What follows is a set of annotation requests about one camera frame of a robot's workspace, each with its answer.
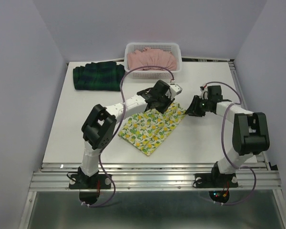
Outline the lemon print skirt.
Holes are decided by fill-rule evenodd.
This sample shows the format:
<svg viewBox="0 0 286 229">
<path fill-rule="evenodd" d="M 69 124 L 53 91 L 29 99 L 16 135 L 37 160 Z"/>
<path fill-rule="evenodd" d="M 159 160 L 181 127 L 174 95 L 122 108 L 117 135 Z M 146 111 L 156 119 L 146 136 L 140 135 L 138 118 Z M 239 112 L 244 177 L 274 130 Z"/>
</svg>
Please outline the lemon print skirt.
<svg viewBox="0 0 286 229">
<path fill-rule="evenodd" d="M 141 153 L 150 156 L 184 117 L 185 109 L 179 103 L 173 102 L 163 114 L 153 109 L 132 115 L 118 136 Z"/>
</svg>

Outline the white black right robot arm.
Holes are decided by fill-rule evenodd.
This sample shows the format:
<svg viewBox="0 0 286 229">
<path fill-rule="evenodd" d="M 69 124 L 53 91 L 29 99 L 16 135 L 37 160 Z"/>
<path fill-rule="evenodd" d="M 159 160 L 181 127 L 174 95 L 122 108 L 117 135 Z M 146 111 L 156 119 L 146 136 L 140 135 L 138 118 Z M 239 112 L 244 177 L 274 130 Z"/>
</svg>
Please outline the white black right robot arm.
<svg viewBox="0 0 286 229">
<path fill-rule="evenodd" d="M 207 112 L 223 118 L 221 146 L 224 157 L 215 162 L 210 173 L 196 173 L 194 188 L 238 187 L 236 172 L 246 168 L 245 161 L 269 149 L 270 139 L 266 115 L 243 109 L 241 102 L 224 99 L 220 82 L 209 82 L 200 87 L 201 94 L 194 96 L 186 115 L 204 117 Z M 225 123 L 233 124 L 232 148 L 224 144 Z"/>
</svg>

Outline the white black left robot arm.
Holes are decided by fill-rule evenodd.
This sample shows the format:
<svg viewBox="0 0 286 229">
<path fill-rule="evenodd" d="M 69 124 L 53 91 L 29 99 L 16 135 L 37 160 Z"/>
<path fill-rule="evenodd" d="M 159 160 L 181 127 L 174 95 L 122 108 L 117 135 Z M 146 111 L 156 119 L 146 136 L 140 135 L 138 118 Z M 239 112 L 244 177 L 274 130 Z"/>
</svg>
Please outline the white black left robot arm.
<svg viewBox="0 0 286 229">
<path fill-rule="evenodd" d="M 95 189 L 99 183 L 103 183 L 104 179 L 99 178 L 99 156 L 117 134 L 123 120 L 153 109 L 164 113 L 181 92 L 181 86 L 158 80 L 153 87 L 139 91 L 121 103 L 111 106 L 95 105 L 82 126 L 83 160 L 77 173 L 70 176 L 69 187 Z"/>
</svg>

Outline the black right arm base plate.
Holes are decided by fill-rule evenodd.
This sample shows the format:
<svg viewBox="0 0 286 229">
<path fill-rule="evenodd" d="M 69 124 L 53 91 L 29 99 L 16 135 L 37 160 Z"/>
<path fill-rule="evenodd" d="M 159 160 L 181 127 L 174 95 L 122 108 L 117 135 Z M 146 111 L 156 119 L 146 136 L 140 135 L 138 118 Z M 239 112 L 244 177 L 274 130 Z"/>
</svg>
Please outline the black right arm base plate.
<svg viewBox="0 0 286 229">
<path fill-rule="evenodd" d="M 194 188 L 210 188 L 209 196 L 212 201 L 226 204 L 230 198 L 230 189 L 237 188 L 238 182 L 235 174 L 219 174 L 211 173 L 195 174 Z"/>
</svg>

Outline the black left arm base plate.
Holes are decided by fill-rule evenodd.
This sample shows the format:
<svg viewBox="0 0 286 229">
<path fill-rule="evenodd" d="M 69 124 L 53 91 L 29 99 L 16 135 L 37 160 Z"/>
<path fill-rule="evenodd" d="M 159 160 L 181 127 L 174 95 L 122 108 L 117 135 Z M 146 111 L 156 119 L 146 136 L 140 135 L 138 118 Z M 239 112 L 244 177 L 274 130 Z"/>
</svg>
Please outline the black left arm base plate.
<svg viewBox="0 0 286 229">
<path fill-rule="evenodd" d="M 79 200 L 88 207 L 97 206 L 102 190 L 110 190 L 111 180 L 105 174 L 96 174 L 92 177 L 81 174 L 67 174 L 69 179 L 68 189 L 79 191 Z"/>
</svg>

